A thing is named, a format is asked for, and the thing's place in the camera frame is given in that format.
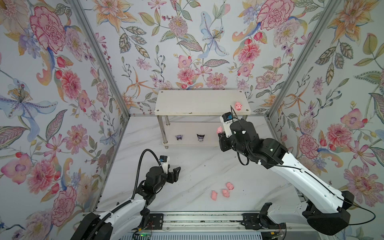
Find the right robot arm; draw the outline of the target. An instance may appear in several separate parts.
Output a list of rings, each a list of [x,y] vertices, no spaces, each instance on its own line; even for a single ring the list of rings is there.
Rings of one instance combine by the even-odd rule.
[[[234,150],[238,156],[246,157],[248,163],[261,165],[283,177],[307,198],[305,202],[290,206],[265,203],[256,217],[244,219],[246,227],[260,230],[294,223],[333,236],[349,226],[348,209],[354,202],[352,193],[327,185],[278,141],[261,139],[251,122],[235,119],[231,113],[223,114],[220,121],[223,129],[218,137],[222,152]]]

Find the purple black kuromi toy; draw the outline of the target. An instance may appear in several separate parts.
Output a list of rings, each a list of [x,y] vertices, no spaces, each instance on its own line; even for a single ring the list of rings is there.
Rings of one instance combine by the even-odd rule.
[[[199,141],[199,142],[203,142],[204,139],[205,139],[205,135],[197,134],[197,138],[198,138],[198,141]]]

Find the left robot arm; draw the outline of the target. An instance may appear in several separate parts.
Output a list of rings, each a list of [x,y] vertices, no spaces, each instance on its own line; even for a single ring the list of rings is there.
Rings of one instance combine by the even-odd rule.
[[[80,222],[72,240],[119,240],[128,231],[139,231],[148,225],[150,210],[165,184],[178,181],[181,167],[163,172],[163,167],[152,167],[140,182],[134,196],[101,214],[89,213]]]

